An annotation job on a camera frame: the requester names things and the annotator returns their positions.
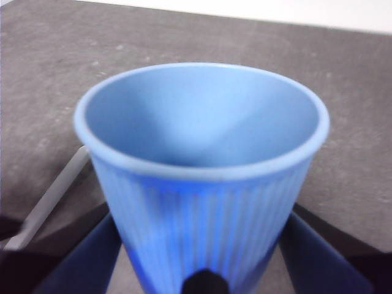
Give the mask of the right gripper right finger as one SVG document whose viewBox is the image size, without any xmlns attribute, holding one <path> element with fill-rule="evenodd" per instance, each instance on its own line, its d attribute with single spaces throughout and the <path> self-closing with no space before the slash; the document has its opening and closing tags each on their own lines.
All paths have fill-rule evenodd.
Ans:
<svg viewBox="0 0 392 294">
<path fill-rule="evenodd" d="M 295 204 L 275 241 L 296 293 L 391 293 L 382 252 Z"/>
</svg>

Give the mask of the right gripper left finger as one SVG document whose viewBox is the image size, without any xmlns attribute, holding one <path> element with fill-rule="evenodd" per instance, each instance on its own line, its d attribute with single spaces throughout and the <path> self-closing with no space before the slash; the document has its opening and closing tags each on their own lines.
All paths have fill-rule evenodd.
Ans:
<svg viewBox="0 0 392 294">
<path fill-rule="evenodd" d="M 1 293 L 106 293 L 121 245 L 99 205 L 26 247 L 1 250 Z"/>
</svg>

